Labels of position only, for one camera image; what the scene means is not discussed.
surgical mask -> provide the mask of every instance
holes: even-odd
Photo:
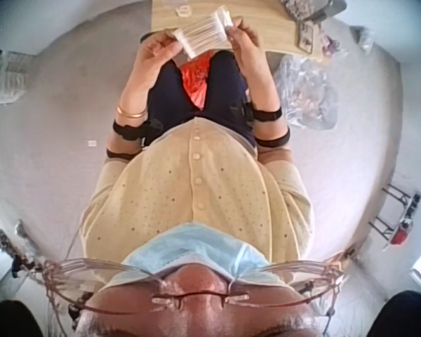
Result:
[[[251,270],[269,265],[269,261],[250,244],[198,223],[185,223],[158,235],[122,262],[152,274],[190,263],[205,265],[228,281],[239,278],[239,281],[249,284],[286,286],[276,275],[269,273],[240,278]],[[137,272],[122,272],[105,288],[133,283],[145,277]]]

sleeve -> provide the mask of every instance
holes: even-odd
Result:
[[[95,187],[91,202],[81,217],[79,232],[82,237],[84,237],[88,232],[100,209],[107,201],[114,184],[119,179],[121,173],[127,165],[127,161],[120,159],[111,159],[105,162],[105,165],[101,170],[100,177],[98,178],[97,186]]]
[[[284,160],[271,161],[265,168],[279,186],[295,232],[299,257],[305,259],[314,238],[314,213],[301,175],[294,164]]]

person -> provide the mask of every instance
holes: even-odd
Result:
[[[171,34],[140,46],[81,222],[92,260],[53,268],[90,268],[101,282],[75,313],[78,336],[321,335],[293,288],[297,271],[318,279],[330,268],[299,262],[314,220],[290,130],[259,36],[242,18],[227,33],[233,53],[212,57],[202,111],[182,86]]]

wall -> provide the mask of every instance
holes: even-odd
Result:
[[[403,130],[393,181],[405,191],[414,192],[421,191],[421,63],[402,64],[401,73]],[[396,205],[390,201],[385,204],[382,214],[387,220],[399,214]],[[368,270],[389,296],[404,289],[420,290],[409,272],[421,255],[421,202],[408,241],[382,252],[384,243],[376,232],[371,232],[361,253]]]
[[[36,55],[86,20],[141,0],[0,0],[0,49]]]
[[[421,0],[346,0],[337,18],[375,31],[375,41],[399,62],[421,62]]]

